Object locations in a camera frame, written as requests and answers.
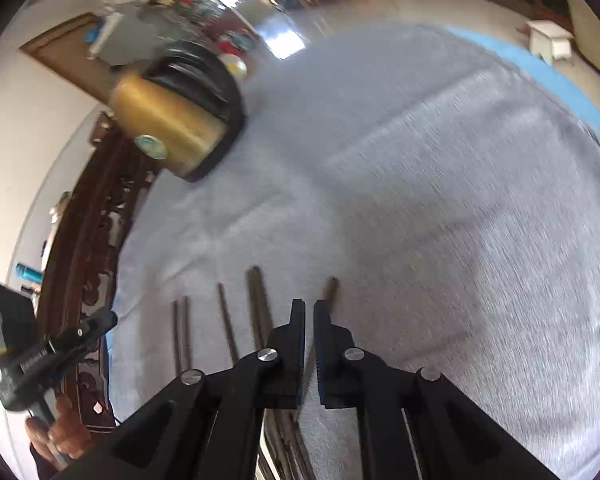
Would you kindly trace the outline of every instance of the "carved wooden furniture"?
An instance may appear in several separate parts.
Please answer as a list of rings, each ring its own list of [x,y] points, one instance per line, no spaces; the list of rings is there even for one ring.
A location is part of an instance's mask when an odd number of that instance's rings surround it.
[[[102,128],[99,117],[96,128]],[[158,173],[154,161],[128,140],[115,122],[98,135],[62,216],[46,265],[37,312],[41,336],[75,326],[98,308],[110,308],[120,249],[139,198]],[[115,427],[108,399],[104,338],[61,383],[92,434]]]

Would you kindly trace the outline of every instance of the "gray fabric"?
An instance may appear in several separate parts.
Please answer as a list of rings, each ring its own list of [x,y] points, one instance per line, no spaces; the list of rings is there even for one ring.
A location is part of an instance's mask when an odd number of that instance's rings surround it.
[[[193,365],[253,351],[244,272],[274,322],[341,280],[334,321],[389,365],[440,368],[563,479],[600,468],[600,141],[519,69],[448,32],[375,25],[244,88],[244,137],[211,175],[158,178],[123,250],[110,396],[126,417]],[[354,413],[315,377],[301,427],[320,479],[360,478]]]

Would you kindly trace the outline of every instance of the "floor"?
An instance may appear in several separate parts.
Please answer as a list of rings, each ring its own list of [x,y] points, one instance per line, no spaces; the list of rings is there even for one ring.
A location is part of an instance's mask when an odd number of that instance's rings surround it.
[[[378,20],[451,25],[528,46],[528,36],[517,31],[528,18],[486,0],[336,0],[291,14],[279,12],[259,26],[258,32],[267,43],[273,42],[279,56],[284,57],[302,48],[302,44],[307,46],[338,31]],[[286,40],[283,45],[281,37]],[[579,86],[600,110],[600,74],[596,70],[577,54],[573,65],[563,60],[554,67]]]

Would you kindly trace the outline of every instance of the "white stool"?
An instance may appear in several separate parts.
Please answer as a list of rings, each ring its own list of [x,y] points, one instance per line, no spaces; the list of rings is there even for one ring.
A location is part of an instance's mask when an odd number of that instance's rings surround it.
[[[568,30],[549,20],[526,22],[526,24],[531,28],[529,51],[534,56],[541,57],[548,65],[553,65],[558,59],[572,59],[573,34]]]

